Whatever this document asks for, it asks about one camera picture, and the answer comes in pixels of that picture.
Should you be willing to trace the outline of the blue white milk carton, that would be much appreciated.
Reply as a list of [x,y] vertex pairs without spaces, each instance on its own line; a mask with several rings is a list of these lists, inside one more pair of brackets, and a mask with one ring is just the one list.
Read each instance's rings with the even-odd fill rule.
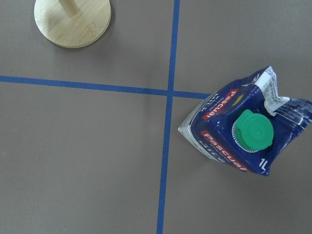
[[178,131],[206,157],[268,176],[275,158],[311,122],[311,102],[279,96],[268,66],[201,101]]

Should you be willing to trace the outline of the round wooden stand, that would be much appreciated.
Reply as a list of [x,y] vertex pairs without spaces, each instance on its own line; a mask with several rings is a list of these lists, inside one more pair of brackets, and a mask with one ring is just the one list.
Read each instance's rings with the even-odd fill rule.
[[108,0],[37,0],[35,23],[52,43],[65,48],[81,48],[97,41],[111,20]]

